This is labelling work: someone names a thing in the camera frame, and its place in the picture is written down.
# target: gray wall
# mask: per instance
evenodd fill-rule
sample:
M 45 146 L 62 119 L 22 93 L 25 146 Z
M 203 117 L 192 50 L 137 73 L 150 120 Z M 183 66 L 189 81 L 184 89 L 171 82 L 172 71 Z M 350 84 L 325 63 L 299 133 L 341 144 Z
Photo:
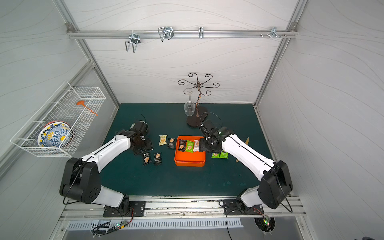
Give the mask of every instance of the gray wall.
M 310 0 L 259 110 L 316 239 L 384 239 L 384 2 Z
M 51 0 L 1 1 L 0 21 L 1 156 L 19 126 L 64 81 L 71 80 L 87 59 L 67 37 L 64 21 Z M 93 70 L 79 85 L 101 87 Z M 107 97 L 76 156 L 101 145 L 113 111 Z M 21 154 L 0 180 L 1 239 L 50 236 L 64 207 L 58 189 L 67 159 Z

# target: dark green table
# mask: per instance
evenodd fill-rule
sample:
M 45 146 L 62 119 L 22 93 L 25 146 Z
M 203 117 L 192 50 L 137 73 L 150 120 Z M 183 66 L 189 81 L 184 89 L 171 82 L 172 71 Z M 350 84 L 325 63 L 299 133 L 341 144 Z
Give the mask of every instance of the dark green table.
M 249 146 L 266 157 L 271 157 L 263 132 L 251 104 L 201 104 L 214 112 L 224 126 L 232 129 Z M 229 159 L 211 158 L 207 153 L 204 167 L 178 167 L 175 165 L 174 149 L 167 145 L 159 146 L 159 135 L 169 137 L 202 136 L 198 128 L 186 123 L 184 104 L 179 103 L 123 103 L 121 104 L 104 143 L 116 131 L 129 129 L 135 120 L 143 120 L 149 125 L 148 137 L 152 140 L 153 154 L 162 152 L 160 166 L 153 163 L 143 166 L 142 157 L 134 156 L 132 150 L 118 155 L 100 173 L 104 186 L 129 195 L 180 195 L 180 196 L 236 196 L 242 190 L 254 187 L 259 181 L 241 162 L 229 155 Z M 209 114 L 213 123 L 221 121 Z

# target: aluminum rail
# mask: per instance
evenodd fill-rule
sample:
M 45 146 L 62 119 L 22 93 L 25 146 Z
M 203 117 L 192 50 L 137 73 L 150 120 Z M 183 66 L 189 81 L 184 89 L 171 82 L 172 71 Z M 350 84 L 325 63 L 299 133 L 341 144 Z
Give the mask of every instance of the aluminum rail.
M 219 205 L 223 199 L 234 199 L 235 197 L 218 197 L 218 196 L 129 196 L 130 200 L 144 200 L 146 207 L 144 210 L 144 218 L 209 218 L 222 217 L 224 209 Z M 265 215 L 270 217 L 297 217 L 306 216 L 305 209 L 299 197 L 287 197 L 290 202 L 293 213 L 288 212 L 282 205 L 276 209 L 271 209 L 263 204 Z M 87 220 L 102 219 L 104 208 L 96 204 L 74 203 L 66 205 L 60 220 Z M 234 215 L 228 217 L 249 217 L 249 215 Z
M 160 39 L 158 31 L 134 31 L 140 36 L 140 39 Z M 72 39 L 97 39 L 97 38 L 119 38 L 128 39 L 132 31 L 74 31 L 68 32 Z M 199 38 L 198 30 L 174 31 L 173 38 Z M 204 30 L 204 38 L 269 38 L 270 30 Z M 276 34 L 280 38 L 295 38 L 298 32 L 288 30 L 277 30 Z

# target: white wire basket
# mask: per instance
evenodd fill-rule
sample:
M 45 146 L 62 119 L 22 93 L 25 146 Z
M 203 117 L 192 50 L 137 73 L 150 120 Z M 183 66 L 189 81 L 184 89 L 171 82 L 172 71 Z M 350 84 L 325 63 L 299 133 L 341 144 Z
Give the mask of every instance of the white wire basket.
M 104 100 L 98 87 L 72 87 L 64 82 L 10 141 L 37 157 L 72 157 Z M 77 105 L 79 101 L 86 107 Z M 70 127 L 61 135 L 64 140 L 56 147 L 39 144 L 43 128 L 57 121 Z

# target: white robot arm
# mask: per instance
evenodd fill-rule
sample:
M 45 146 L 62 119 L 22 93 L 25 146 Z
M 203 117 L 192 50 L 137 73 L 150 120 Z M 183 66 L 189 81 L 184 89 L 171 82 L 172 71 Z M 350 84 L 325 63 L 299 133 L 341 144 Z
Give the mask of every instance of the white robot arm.
M 226 127 L 217 129 L 211 121 L 201 124 L 200 130 L 205 135 L 199 142 L 199 151 L 216 152 L 225 151 L 235 156 L 260 181 L 260 185 L 244 190 L 236 198 L 240 209 L 266 204 L 272 209 L 286 198 L 292 191 L 293 185 L 288 166 L 283 161 L 274 162 L 238 138 L 233 131 Z
M 99 173 L 120 153 L 133 149 L 134 153 L 152 150 L 145 140 L 148 125 L 136 121 L 130 130 L 122 130 L 109 142 L 83 156 L 67 161 L 61 180 L 60 194 L 86 204 L 100 204 L 117 208 L 122 214 L 129 211 L 128 196 L 101 185 Z
M 144 139 L 147 125 L 135 123 L 137 129 L 123 130 L 109 142 L 81 159 L 71 158 L 66 163 L 60 194 L 86 204 L 94 203 L 118 208 L 125 213 L 128 209 L 128 196 L 101 185 L 99 173 L 116 156 L 133 147 L 137 150 L 151 149 L 149 140 Z M 292 181 L 287 165 L 261 155 L 238 138 L 226 127 L 217 129 L 209 120 L 200 126 L 205 138 L 199 143 L 199 151 L 225 151 L 239 159 L 260 181 L 260 185 L 244 190 L 237 197 L 241 209 L 266 204 L 272 209 L 292 191 Z

